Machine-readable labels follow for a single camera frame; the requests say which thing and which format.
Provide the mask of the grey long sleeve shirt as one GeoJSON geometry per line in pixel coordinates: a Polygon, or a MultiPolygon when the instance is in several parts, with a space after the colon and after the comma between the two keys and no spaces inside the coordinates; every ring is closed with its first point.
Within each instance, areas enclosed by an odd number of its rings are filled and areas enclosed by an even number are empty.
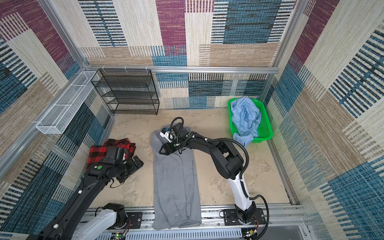
{"type": "Polygon", "coordinates": [[[202,223],[201,202],[194,153],[159,153],[167,142],[160,130],[151,135],[154,153],[154,211],[155,230],[187,228],[202,223]]]}

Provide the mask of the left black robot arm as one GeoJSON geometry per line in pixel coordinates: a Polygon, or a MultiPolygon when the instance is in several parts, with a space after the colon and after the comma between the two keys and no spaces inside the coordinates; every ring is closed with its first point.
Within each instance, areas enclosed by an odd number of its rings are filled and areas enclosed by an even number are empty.
{"type": "Polygon", "coordinates": [[[123,148],[110,147],[107,155],[91,164],[78,189],[62,210],[39,234],[29,235],[29,240],[95,240],[109,228],[125,230],[130,225],[124,205],[109,203],[92,220],[78,227],[82,217],[97,195],[109,182],[124,184],[126,179],[142,168],[138,156],[129,157],[123,148]]]}

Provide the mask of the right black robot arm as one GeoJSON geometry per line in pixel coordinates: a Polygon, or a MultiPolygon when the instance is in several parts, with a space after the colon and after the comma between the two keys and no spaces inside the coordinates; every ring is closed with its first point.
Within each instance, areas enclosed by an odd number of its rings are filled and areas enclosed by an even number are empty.
{"type": "Polygon", "coordinates": [[[239,223],[243,225],[251,223],[257,207],[254,200],[251,199],[245,183],[244,172],[249,164],[249,155],[241,144],[228,138],[205,138],[196,132],[177,137],[175,133],[166,131],[165,133],[161,132],[160,137],[167,141],[161,147],[160,154],[170,155],[185,147],[209,154],[219,174],[230,183],[235,197],[239,223]],[[235,145],[241,146],[245,153],[245,159],[242,158],[235,145]]]}

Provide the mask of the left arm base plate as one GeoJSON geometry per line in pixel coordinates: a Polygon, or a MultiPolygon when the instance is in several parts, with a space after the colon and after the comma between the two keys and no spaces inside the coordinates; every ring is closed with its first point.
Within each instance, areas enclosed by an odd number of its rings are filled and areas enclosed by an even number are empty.
{"type": "Polygon", "coordinates": [[[141,228],[143,212],[126,212],[126,217],[127,221],[123,230],[130,231],[141,228]]]}

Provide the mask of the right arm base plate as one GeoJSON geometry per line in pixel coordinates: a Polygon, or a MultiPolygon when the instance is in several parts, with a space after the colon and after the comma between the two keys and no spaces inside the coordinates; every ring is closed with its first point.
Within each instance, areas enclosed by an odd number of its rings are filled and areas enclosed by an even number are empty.
{"type": "Polygon", "coordinates": [[[237,209],[224,209],[219,212],[219,216],[224,219],[225,226],[265,225],[267,223],[267,215],[261,208],[256,208],[250,215],[244,214],[242,211],[237,209]]]}

